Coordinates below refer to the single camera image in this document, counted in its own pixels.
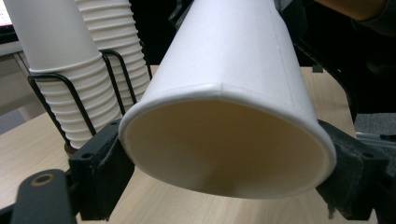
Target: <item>black machine part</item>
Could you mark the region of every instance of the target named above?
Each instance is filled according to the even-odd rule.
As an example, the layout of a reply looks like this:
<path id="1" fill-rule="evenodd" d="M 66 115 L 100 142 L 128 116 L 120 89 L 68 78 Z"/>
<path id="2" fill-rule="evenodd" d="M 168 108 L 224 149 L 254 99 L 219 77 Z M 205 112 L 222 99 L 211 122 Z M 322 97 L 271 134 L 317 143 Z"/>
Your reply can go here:
<path id="1" fill-rule="evenodd" d="M 0 210 L 0 223 L 76 223 L 77 213 L 83 220 L 109 220 L 134 173 L 118 139 L 119 124 L 97 133 L 69 159 L 67 172 L 47 170 L 23 181 L 16 203 Z M 367 220 L 374 209 L 379 224 L 396 223 L 389 158 L 327 122 L 319 124 L 337 151 L 335 170 L 317 187 L 324 201 L 348 220 Z"/>

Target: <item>wire cup holder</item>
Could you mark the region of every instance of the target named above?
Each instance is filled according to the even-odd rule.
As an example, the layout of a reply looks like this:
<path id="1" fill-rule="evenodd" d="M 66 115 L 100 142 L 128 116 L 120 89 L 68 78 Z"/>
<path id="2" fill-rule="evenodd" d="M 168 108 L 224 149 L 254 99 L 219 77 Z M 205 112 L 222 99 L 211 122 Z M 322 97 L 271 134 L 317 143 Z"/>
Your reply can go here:
<path id="1" fill-rule="evenodd" d="M 145 46 L 142 41 L 140 41 L 140 45 L 143 48 L 143 53 L 144 53 L 143 59 L 146 61 L 146 67 L 148 69 L 149 79 L 151 80 L 152 74 L 151 74 L 150 64 L 149 64 L 148 57 L 146 56 Z M 123 60 L 122 56 L 119 53 L 117 53 L 115 50 L 104 49 L 104 50 L 100 50 L 100 52 L 102 53 L 102 59 L 105 61 L 108 75 L 110 77 L 111 84 L 113 86 L 113 89 L 116 94 L 116 98 L 117 98 L 117 101 L 118 101 L 118 104 L 120 107 L 120 112 L 122 115 L 124 115 L 125 107 L 122 104 L 120 91 L 119 91 L 119 88 L 117 85 L 116 78 L 114 76 L 111 62 L 108 59 L 108 56 L 115 56 L 120 61 L 120 66 L 121 66 L 122 72 L 125 76 L 125 81 L 128 86 L 129 93 L 131 94 L 132 101 L 135 105 L 137 103 L 136 96 L 134 94 L 134 88 L 133 88 L 131 80 L 129 78 L 128 70 L 125 65 L 125 61 Z M 82 103 L 81 99 L 79 98 L 78 92 L 77 92 L 76 88 L 74 87 L 73 83 L 67 77 L 65 77 L 61 74 L 57 74 L 57 73 L 31 73 L 28 76 L 28 81 L 29 81 L 29 84 L 32 87 L 33 91 L 35 92 L 35 95 L 38 97 L 38 100 L 44 106 L 44 108 L 47 111 L 47 113 L 49 114 L 49 117 L 51 118 L 52 122 L 55 124 L 56 128 L 58 129 L 62 138 L 64 139 L 64 141 L 65 141 L 64 150 L 66 151 L 66 153 L 68 155 L 74 154 L 77 150 L 75 148 L 71 147 L 70 140 L 66 137 L 66 133 L 64 132 L 64 130 L 61 127 L 61 123 L 56 119 L 56 115 L 52 112 L 50 105 L 47 103 L 45 96 L 39 89 L 37 82 L 62 82 L 67 87 L 67 89 L 70 91 L 70 94 L 72 95 L 74 101 L 76 102 L 78 110 L 79 110 L 81 116 L 83 117 L 88 129 L 90 130 L 91 135 L 92 136 L 96 135 L 96 130 L 93 127 L 92 121 L 87 113 L 87 110 L 85 109 L 84 104 Z"/>

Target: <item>wooden table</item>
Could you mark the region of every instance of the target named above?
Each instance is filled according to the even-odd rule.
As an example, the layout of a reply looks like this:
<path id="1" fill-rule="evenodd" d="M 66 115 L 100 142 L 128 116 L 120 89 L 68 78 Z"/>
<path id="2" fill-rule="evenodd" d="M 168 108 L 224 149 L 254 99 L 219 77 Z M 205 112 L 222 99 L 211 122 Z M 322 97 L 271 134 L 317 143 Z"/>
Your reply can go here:
<path id="1" fill-rule="evenodd" d="M 326 73 L 311 74 L 308 68 L 303 72 L 318 118 L 354 136 L 347 98 L 340 86 Z M 18 185 L 29 175 L 68 167 L 64 140 L 47 114 L 0 135 L 0 153 L 0 207 L 14 203 Z M 346 221 L 337 213 L 329 220 L 328 215 L 327 204 L 314 189 L 281 200 L 234 199 L 173 187 L 137 169 L 109 222 L 376 223 L 375 215 L 368 222 Z"/>

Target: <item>stacked cups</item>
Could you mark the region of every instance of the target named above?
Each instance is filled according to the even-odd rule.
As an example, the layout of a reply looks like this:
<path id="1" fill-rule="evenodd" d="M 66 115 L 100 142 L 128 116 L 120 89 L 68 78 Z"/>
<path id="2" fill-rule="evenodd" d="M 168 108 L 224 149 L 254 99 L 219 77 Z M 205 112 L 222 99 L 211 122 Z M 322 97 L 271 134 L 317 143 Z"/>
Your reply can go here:
<path id="1" fill-rule="evenodd" d="M 76 0 L 97 48 L 112 49 L 125 61 L 129 79 L 139 101 L 149 85 L 140 39 L 134 27 L 131 4 L 127 0 Z M 125 110 L 133 105 L 131 93 L 117 58 L 110 58 Z"/>
<path id="2" fill-rule="evenodd" d="M 102 59 L 73 0 L 6 0 L 23 51 L 34 74 L 67 77 L 78 92 L 95 130 L 121 117 Z M 37 82 L 71 147 L 92 134 L 69 89 L 61 81 Z"/>

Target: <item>white paper cup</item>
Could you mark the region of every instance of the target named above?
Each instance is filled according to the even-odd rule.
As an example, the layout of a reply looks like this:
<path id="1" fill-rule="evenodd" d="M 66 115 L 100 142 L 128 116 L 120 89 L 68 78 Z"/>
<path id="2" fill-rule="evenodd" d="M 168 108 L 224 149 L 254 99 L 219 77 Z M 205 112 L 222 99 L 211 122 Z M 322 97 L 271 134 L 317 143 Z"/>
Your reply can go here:
<path id="1" fill-rule="evenodd" d="M 136 43 L 131 43 L 128 45 L 119 45 L 118 47 L 112 48 L 112 50 L 115 50 L 120 55 L 127 55 L 127 54 L 134 54 L 134 53 L 143 54 L 142 46 L 140 44 L 136 44 Z"/>
<path id="2" fill-rule="evenodd" d="M 117 25 L 109 25 L 109 26 L 101 26 L 90 28 L 89 31 L 92 35 L 92 38 L 95 39 L 102 39 L 102 38 L 109 38 L 113 35 L 125 34 L 134 32 L 134 21 L 129 21 L 125 23 L 120 23 Z"/>
<path id="3" fill-rule="evenodd" d="M 133 74 L 134 72 L 144 69 L 147 66 L 144 60 L 140 60 L 139 62 L 125 62 L 125 67 L 129 74 Z M 112 63 L 112 69 L 114 74 L 122 73 L 122 67 L 120 63 L 117 63 L 117 61 Z"/>
<path id="4" fill-rule="evenodd" d="M 99 27 L 107 27 L 112 25 L 117 25 L 120 23 L 125 23 L 128 21 L 133 21 L 132 12 L 128 15 L 111 15 L 107 16 L 106 18 L 100 18 L 95 20 L 85 20 L 85 23 L 90 28 L 99 28 Z"/>
<path id="5" fill-rule="evenodd" d="M 114 49 L 121 44 L 139 44 L 140 39 L 137 37 L 137 31 L 134 34 L 113 36 L 111 38 L 104 38 L 95 40 L 96 46 L 99 49 Z"/>
<path id="6" fill-rule="evenodd" d="M 111 95 L 112 98 L 116 98 L 111 83 L 107 83 L 101 91 L 94 92 L 86 96 L 80 96 L 80 100 L 84 104 L 84 107 L 87 109 L 90 108 L 91 105 L 96 105 L 97 102 L 102 102 L 102 98 L 106 97 L 107 95 Z M 71 96 L 70 100 L 58 101 L 56 99 L 55 101 L 51 101 L 49 99 L 46 99 L 46 101 L 53 112 L 67 112 L 78 110 L 76 102 Z"/>
<path id="7" fill-rule="evenodd" d="M 88 84 L 86 86 L 77 88 L 78 96 L 81 100 L 85 100 L 88 97 L 99 96 L 102 95 L 102 92 L 112 87 L 111 82 L 109 82 L 109 77 L 99 77 L 97 80 Z M 46 100 L 49 102 L 64 102 L 64 101 L 73 101 L 73 96 L 69 90 L 65 91 L 57 91 L 57 92 L 43 92 Z"/>
<path id="8" fill-rule="evenodd" d="M 89 19 L 131 11 L 131 4 L 126 1 L 86 1 L 85 3 L 77 1 L 77 6 L 84 16 L 89 16 Z"/>
<path id="9" fill-rule="evenodd" d="M 300 194 L 335 165 L 272 0 L 195 1 L 119 134 L 146 174 L 228 197 Z"/>
<path id="10" fill-rule="evenodd" d="M 74 1 L 6 0 L 5 4 L 33 70 L 86 62 L 98 54 Z"/>
<path id="11" fill-rule="evenodd" d="M 105 105 L 97 107 L 94 111 L 87 111 L 88 116 L 91 119 L 93 127 L 100 127 L 104 123 L 110 122 L 115 117 L 120 117 L 120 108 L 117 99 L 112 99 Z M 60 119 L 62 127 L 66 130 L 81 130 L 87 127 L 83 117 L 77 114 L 75 119 Z"/>
<path id="12" fill-rule="evenodd" d="M 75 89 L 79 92 L 85 91 L 91 88 L 95 83 L 110 82 L 110 77 L 107 72 L 106 65 L 98 67 L 89 74 L 81 75 L 80 77 L 69 78 L 73 83 Z M 62 81 L 56 82 L 39 82 L 41 93 L 44 95 L 67 95 L 70 94 L 70 90 Z"/>
<path id="13" fill-rule="evenodd" d="M 144 83 L 149 82 L 149 74 L 147 69 L 143 67 L 143 69 L 139 70 L 140 72 L 136 72 L 137 74 L 134 74 L 134 76 L 130 76 L 130 81 L 133 86 L 141 86 Z M 117 80 L 117 86 L 119 87 L 120 90 L 124 90 L 128 88 L 128 85 L 125 82 L 125 77 L 118 77 Z"/>

